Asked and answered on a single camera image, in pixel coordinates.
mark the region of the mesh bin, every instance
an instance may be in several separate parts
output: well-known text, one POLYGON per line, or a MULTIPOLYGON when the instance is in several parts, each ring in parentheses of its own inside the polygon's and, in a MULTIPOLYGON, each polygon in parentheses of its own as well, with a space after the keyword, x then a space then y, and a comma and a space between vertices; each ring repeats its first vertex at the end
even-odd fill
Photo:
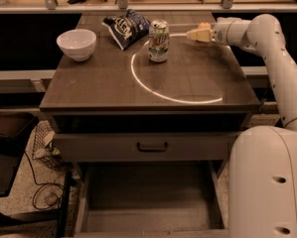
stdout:
POLYGON ((46 146, 45 138, 53 132, 49 121, 41 121, 36 126, 32 159, 39 161, 50 169, 64 165, 60 151, 53 145, 53 141, 46 146))

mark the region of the black handle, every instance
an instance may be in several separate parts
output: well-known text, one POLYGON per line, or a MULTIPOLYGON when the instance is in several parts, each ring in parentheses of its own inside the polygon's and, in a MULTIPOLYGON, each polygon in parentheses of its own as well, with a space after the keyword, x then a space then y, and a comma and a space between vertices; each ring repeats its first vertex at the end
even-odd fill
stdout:
POLYGON ((137 143, 137 150, 142 153, 164 153, 168 150, 169 144, 167 142, 164 143, 160 148, 156 146, 144 146, 141 145, 140 142, 137 143))

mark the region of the silver can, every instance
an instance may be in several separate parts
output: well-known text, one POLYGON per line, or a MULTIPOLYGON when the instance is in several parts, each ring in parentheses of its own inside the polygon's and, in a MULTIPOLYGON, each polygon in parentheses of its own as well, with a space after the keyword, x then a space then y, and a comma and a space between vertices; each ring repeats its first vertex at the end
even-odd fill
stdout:
POLYGON ((162 62, 168 58, 169 27, 164 20, 154 20, 149 28, 148 57, 155 62, 162 62))

